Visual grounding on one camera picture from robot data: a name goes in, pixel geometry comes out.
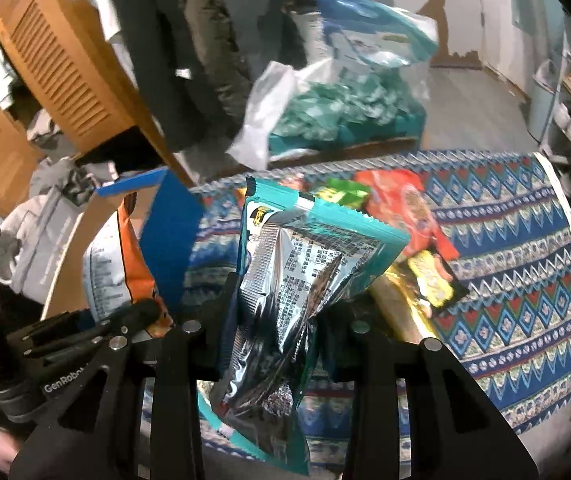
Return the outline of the person's left hand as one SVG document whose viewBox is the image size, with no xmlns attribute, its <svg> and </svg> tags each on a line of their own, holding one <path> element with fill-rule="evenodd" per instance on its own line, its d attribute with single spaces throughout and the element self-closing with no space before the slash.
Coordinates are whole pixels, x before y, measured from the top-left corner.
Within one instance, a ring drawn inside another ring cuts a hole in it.
<svg viewBox="0 0 571 480">
<path fill-rule="evenodd" d="M 23 441 L 4 428 L 0 428 L 0 471 L 8 474 L 12 463 L 18 456 Z"/>
</svg>

